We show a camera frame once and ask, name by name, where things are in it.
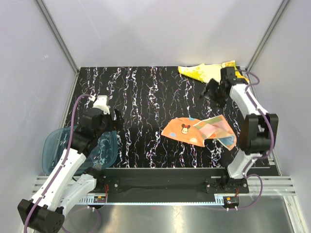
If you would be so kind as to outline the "orange polka dot towel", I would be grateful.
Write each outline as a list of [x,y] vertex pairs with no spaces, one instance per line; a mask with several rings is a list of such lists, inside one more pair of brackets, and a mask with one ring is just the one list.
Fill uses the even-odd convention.
[[204,120],[192,117],[174,118],[161,135],[199,147],[204,147],[207,139],[217,139],[228,150],[232,150],[237,143],[237,137],[223,115]]

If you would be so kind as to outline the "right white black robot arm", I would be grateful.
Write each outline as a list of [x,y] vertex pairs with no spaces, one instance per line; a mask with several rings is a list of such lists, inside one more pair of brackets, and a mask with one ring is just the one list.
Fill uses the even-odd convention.
[[239,151],[220,179],[219,187],[228,193],[246,186],[250,167],[257,160],[268,157],[275,146],[278,116],[268,113],[249,88],[247,81],[237,78],[221,82],[211,79],[201,94],[201,97],[208,96],[218,107],[223,107],[231,98],[244,117],[237,139]]

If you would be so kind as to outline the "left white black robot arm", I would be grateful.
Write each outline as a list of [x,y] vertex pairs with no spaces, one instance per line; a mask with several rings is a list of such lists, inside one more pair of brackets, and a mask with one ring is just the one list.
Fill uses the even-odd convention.
[[71,128],[68,147],[52,173],[31,199],[22,199],[17,206],[25,233],[28,229],[40,233],[59,232],[65,216],[80,199],[89,192],[108,189],[104,173],[93,167],[84,170],[71,187],[67,185],[97,147],[100,137],[123,128],[121,111],[116,109],[114,113],[116,119],[100,108],[90,108],[78,126]]

